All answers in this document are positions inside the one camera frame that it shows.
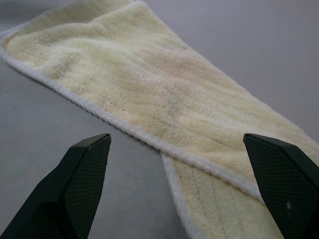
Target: gray background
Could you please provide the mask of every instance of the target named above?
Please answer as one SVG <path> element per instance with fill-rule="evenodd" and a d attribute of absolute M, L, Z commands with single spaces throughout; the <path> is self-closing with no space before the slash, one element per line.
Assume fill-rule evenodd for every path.
<path fill-rule="evenodd" d="M 187 44 L 319 141 L 317 0 L 147 0 Z M 0 0 L 0 30 L 65 4 Z M 112 145 L 91 239 L 187 238 L 159 152 L 0 61 L 0 233 L 69 146 Z"/>

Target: black rubber pad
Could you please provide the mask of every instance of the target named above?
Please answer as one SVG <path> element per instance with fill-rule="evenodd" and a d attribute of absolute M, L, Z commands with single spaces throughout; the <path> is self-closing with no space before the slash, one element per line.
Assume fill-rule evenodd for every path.
<path fill-rule="evenodd" d="M 284 238 L 318 238 L 318 167 L 292 144 L 255 134 L 246 134 L 244 142 L 261 196 Z"/>
<path fill-rule="evenodd" d="M 73 145 L 35 187 L 0 239 L 86 239 L 101 198 L 111 137 Z"/>

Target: microfiber cloth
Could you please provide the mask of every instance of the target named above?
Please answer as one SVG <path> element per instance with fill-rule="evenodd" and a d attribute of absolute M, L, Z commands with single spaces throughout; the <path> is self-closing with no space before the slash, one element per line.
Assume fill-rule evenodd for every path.
<path fill-rule="evenodd" d="M 2 33 L 1 55 L 87 111 L 160 150 L 193 239 L 279 239 L 242 138 L 319 146 L 186 45 L 140 1 L 89 0 Z"/>

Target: folded towel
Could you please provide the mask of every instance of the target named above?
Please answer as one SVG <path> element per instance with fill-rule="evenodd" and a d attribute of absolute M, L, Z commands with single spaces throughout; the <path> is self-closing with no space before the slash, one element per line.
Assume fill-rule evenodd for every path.
<path fill-rule="evenodd" d="M 319 146 L 131 0 L 78 1 L 5 33 L 4 60 L 161 151 L 177 211 L 198 238 L 282 238 L 242 138 Z"/>

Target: towel border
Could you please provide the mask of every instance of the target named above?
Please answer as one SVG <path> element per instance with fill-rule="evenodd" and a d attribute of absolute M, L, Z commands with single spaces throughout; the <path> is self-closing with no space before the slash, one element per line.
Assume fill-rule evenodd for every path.
<path fill-rule="evenodd" d="M 53 81 L 49 77 L 42 75 L 40 72 L 37 72 L 24 63 L 15 60 L 7 52 L 3 49 L 2 43 L 3 41 L 17 33 L 20 29 L 24 26 L 29 24 L 30 21 L 13 27 L 9 30 L 0 32 L 0 56 L 4 59 L 4 61 L 9 64 L 11 67 L 15 68 L 16 70 L 24 73 L 25 75 L 43 83 L 44 85 L 48 86 L 49 88 L 53 89 L 54 91 L 58 92 L 68 100 L 72 101 L 73 103 L 79 105 L 86 111 L 94 114 L 95 116 L 99 117 L 100 119 L 114 125 L 115 127 L 119 128 L 120 130 L 128 133 L 129 135 L 134 136 L 135 138 L 140 139 L 141 141 L 149 144 L 150 146 L 158 149 L 161 151 L 161 157 L 164 164 L 166 176 L 169 181 L 169 185 L 171 188 L 172 196 L 175 201 L 175 205 L 177 207 L 177 212 L 181 218 L 182 224 L 184 225 L 187 234 L 193 239 L 203 239 L 203 235 L 200 231 L 196 229 L 194 224 L 192 223 L 191 214 L 186 205 L 181 188 L 178 184 L 178 180 L 176 177 L 176 172 L 174 166 L 167 155 L 177 158 L 185 163 L 188 163 L 192 166 L 197 167 L 198 169 L 203 170 L 204 172 L 216 176 L 223 180 L 226 183 L 231 184 L 233 187 L 240 189 L 241 191 L 249 194 L 253 198 L 261 201 L 263 203 L 263 199 L 259 193 L 258 186 L 246 182 L 241 177 L 235 175 L 228 169 L 223 168 L 222 166 L 213 163 L 207 162 L 204 159 L 196 157 L 190 153 L 187 153 L 172 144 L 169 144 L 151 134 L 146 133 L 144 130 L 127 123 L 126 121 L 106 112 L 104 109 L 100 108 L 99 106 L 83 99 L 79 95 L 75 94 L 71 90 L 67 89 L 63 85 Z"/>

